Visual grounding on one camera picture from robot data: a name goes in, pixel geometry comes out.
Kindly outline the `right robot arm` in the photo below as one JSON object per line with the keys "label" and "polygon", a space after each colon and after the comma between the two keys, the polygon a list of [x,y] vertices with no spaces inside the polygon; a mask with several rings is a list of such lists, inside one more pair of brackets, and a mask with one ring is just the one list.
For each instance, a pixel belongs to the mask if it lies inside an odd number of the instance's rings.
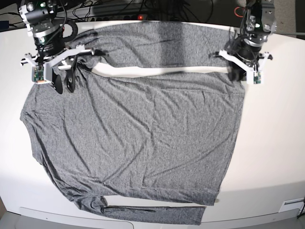
{"label": "right robot arm", "polygon": [[[33,37],[37,54],[27,53],[21,65],[31,65],[31,80],[35,84],[51,84],[57,93],[62,94],[62,84],[72,93],[75,90],[75,71],[80,55],[94,55],[93,49],[83,44],[69,48],[66,44],[78,34],[78,26],[73,20],[64,17],[57,19],[56,0],[27,0],[19,7],[19,14],[26,25],[28,36]],[[65,70],[65,80],[54,71]]]}

